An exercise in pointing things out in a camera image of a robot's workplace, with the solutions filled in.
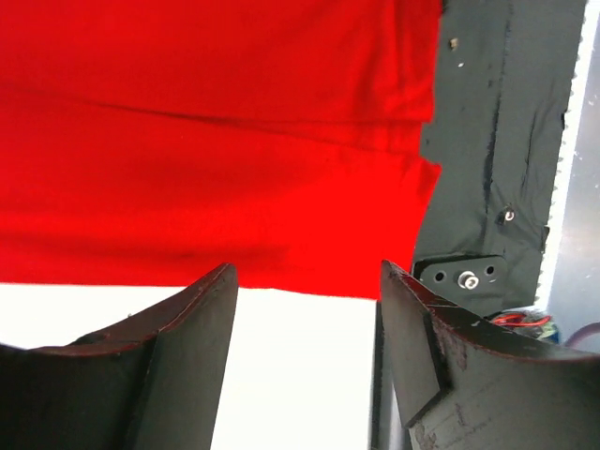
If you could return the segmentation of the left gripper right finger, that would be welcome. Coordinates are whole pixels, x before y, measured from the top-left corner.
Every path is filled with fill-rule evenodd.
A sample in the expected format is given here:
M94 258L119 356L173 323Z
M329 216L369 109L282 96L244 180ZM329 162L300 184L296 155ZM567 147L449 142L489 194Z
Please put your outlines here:
M598 447L597 354L500 327L392 262L380 293L383 356L413 448Z

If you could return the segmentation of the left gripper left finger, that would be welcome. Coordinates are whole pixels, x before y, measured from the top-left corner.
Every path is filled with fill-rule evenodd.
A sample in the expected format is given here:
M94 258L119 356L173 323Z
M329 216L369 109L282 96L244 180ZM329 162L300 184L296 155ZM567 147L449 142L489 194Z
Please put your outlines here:
M233 331L235 268L61 347L1 349L5 449L207 449Z

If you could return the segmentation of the bright red t-shirt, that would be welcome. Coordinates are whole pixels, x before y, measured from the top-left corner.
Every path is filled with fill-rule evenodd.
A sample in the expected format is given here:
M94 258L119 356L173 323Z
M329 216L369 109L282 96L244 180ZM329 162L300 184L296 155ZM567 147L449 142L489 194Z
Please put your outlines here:
M1 279L375 299L438 164L438 1L5 1Z

